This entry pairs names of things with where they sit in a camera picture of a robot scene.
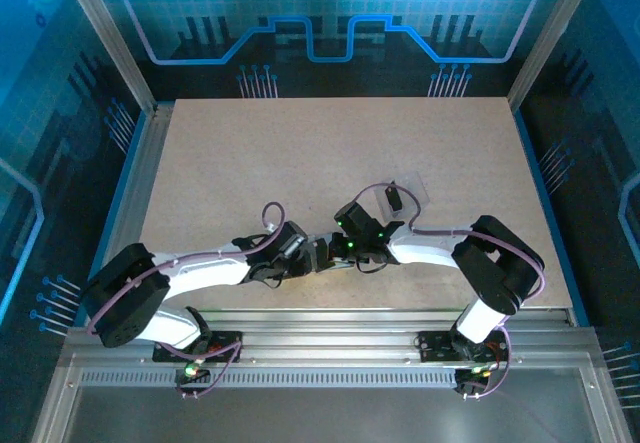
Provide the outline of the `aluminium mounting rail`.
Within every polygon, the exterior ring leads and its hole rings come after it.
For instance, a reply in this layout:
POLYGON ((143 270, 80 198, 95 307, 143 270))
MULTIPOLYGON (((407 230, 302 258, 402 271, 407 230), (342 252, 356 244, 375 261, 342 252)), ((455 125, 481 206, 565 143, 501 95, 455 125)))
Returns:
MULTIPOLYGON (((598 367, 604 359, 593 329, 575 327, 562 309, 523 309, 506 323, 511 368, 598 367)), ((447 331, 454 311, 219 310, 209 326, 243 334, 242 367, 414 367, 421 331, 447 331)))

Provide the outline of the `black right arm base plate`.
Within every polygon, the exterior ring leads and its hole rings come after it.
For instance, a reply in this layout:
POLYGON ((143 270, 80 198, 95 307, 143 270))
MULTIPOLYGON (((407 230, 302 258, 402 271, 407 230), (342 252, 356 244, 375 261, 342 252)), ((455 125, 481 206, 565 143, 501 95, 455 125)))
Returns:
POLYGON ((474 343, 457 331, 421 331, 413 340, 420 360, 425 362, 500 363, 509 355, 506 337, 492 331, 480 343, 474 343))

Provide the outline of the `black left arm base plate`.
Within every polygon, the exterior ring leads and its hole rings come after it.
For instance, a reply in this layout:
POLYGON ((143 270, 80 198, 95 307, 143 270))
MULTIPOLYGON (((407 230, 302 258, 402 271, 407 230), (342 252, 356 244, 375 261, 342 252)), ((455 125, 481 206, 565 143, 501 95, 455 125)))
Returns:
MULTIPOLYGON (((232 355, 233 350, 230 349, 226 352, 221 352, 221 349, 235 342, 241 342, 242 339, 243 333, 240 331, 213 331, 207 340, 203 340, 201 337, 198 337, 194 342, 192 342, 185 348, 180 349, 180 352, 183 352, 185 354, 201 354, 218 351, 218 354, 216 356, 206 359, 205 362, 222 363, 228 360, 228 358, 232 355)), ((189 359, 179 357, 178 355, 175 355, 174 353, 168 351, 159 344, 155 344, 154 346, 152 361, 155 363, 190 362, 189 359)))

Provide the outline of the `aluminium side rail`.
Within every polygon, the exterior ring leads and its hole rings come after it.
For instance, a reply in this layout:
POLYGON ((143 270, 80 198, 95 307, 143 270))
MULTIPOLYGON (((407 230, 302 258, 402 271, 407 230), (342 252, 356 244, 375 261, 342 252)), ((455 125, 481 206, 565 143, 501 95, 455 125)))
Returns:
POLYGON ((116 185, 89 272, 93 277, 119 251, 139 241, 174 104, 161 102, 141 115, 116 185))

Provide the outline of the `grey metal panel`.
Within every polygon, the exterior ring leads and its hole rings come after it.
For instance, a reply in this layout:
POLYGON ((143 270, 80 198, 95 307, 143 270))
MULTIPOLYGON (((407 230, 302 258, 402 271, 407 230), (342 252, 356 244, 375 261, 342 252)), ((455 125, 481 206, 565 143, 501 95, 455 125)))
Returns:
POLYGON ((421 389, 81 392, 64 443, 600 443, 579 397, 465 402, 421 389))

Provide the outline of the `right connector board with LED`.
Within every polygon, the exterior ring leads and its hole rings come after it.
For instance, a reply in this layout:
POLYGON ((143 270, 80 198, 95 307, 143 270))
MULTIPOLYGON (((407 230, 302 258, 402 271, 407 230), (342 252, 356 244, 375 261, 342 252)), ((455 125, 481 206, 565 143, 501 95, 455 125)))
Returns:
POLYGON ((487 389, 490 376, 491 371, 483 367, 456 369, 455 391, 462 396, 478 397, 487 389))

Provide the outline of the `left connector board with LED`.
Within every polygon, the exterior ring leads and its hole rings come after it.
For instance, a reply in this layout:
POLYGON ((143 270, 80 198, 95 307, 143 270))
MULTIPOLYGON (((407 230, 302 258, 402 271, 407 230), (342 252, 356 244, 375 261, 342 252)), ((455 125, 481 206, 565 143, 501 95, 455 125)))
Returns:
POLYGON ((210 376, 210 371, 203 367, 203 360, 195 360, 188 362, 184 369, 179 371, 176 376, 176 384, 178 386, 203 382, 210 376))

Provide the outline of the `aluminium frame post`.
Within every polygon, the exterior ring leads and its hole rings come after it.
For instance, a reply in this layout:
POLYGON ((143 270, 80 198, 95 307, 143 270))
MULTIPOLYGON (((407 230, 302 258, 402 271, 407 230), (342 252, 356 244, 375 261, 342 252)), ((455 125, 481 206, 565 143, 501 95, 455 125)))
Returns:
POLYGON ((517 74, 507 101, 513 114, 520 108, 545 63, 566 31, 582 0, 556 0, 531 52, 517 74))
POLYGON ((77 0, 140 109, 153 115, 157 102, 104 0, 77 0))

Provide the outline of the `connector board with led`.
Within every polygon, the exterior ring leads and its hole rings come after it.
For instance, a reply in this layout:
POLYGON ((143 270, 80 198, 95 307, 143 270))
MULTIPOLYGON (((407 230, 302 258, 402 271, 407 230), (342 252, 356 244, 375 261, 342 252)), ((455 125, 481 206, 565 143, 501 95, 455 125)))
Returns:
POLYGON ((491 371, 483 367, 456 369, 455 391, 462 396, 478 397, 487 389, 490 376, 491 371))
POLYGON ((176 384, 178 386, 203 382, 210 376, 210 371, 203 367, 203 360, 195 360, 188 362, 184 369, 179 371, 176 376, 176 384))

